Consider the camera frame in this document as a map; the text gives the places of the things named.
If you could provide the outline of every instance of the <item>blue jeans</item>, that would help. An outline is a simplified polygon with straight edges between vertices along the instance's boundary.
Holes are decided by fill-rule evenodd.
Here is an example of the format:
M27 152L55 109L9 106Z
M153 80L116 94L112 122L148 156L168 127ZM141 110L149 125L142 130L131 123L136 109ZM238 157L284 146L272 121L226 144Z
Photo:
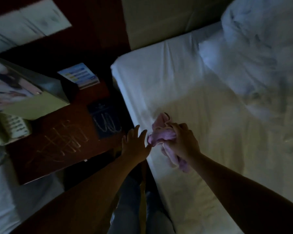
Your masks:
M139 234L140 186L127 176L118 191L119 202L107 234ZM158 193L146 192L146 234L174 234L174 228Z

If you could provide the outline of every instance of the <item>pink cloth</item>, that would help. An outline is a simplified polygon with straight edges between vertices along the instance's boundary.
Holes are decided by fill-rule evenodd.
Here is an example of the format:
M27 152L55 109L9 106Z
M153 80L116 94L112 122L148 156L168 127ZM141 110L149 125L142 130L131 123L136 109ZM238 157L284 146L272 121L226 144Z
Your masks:
M152 147L157 144L162 144L162 153L167 156L172 164L179 167L184 173L188 173L190 171L187 162L181 157L177 156L168 145L164 144L165 140L176 139L176 133L173 128L169 125L172 122L170 116L167 113L161 113L155 120L152 125L152 134L150 134L147 138L147 141Z

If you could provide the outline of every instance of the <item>table top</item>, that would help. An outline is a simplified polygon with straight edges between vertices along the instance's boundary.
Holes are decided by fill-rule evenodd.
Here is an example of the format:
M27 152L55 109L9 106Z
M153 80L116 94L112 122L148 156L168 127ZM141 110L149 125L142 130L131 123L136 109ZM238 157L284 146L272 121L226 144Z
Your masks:
M25 184L121 145L123 133L99 139L87 105L109 97L105 82L80 90L73 102L31 122L32 134L7 145Z

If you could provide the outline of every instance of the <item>beige headboard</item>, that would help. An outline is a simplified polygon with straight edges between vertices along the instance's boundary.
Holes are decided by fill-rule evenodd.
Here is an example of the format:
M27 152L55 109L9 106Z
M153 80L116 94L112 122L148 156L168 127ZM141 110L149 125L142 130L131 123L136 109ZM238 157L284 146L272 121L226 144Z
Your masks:
M220 20L232 0L122 0L132 50Z

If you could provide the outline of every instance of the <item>person's right arm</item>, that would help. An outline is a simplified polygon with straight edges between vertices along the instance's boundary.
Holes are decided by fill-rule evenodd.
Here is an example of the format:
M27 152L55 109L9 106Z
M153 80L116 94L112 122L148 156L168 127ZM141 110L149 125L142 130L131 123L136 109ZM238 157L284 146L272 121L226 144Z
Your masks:
M172 124L176 142L166 144L203 178L244 233L293 233L293 203L200 152L186 124Z

